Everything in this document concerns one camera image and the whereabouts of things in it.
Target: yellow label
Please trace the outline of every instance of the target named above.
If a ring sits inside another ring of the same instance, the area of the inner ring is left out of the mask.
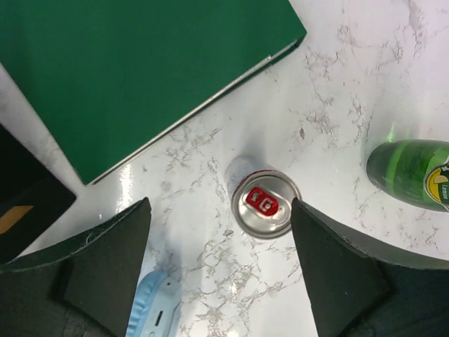
[[[449,211],[449,163],[434,167],[427,174],[424,187],[434,201],[443,205]]]
[[[0,218],[0,234],[9,231],[33,206],[14,206]]]

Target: blue object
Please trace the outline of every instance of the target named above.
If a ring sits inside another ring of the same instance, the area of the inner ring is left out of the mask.
[[[181,284],[150,272],[135,292],[126,337],[174,337],[181,313]]]

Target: pull tab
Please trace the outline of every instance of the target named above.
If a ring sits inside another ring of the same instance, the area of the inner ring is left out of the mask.
[[[276,198],[260,187],[253,187],[246,197],[246,202],[264,216],[273,216],[279,209]]]

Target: aluminum can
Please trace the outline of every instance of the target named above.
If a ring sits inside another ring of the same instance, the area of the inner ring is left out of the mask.
[[[296,184],[284,173],[252,156],[235,158],[225,172],[232,213],[249,235],[259,239],[280,237],[291,229]]]

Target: white marble countertop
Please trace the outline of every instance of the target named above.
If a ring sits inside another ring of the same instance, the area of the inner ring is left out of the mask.
[[[79,182],[2,69],[0,122],[78,197],[27,252],[147,196],[153,218],[143,271],[182,280],[177,336],[316,336],[291,234],[260,241],[232,218],[223,173],[249,153],[290,175],[330,217],[449,259],[449,216],[388,197],[363,167],[390,133],[449,140],[449,4],[292,3],[308,30],[299,49],[94,186]]]

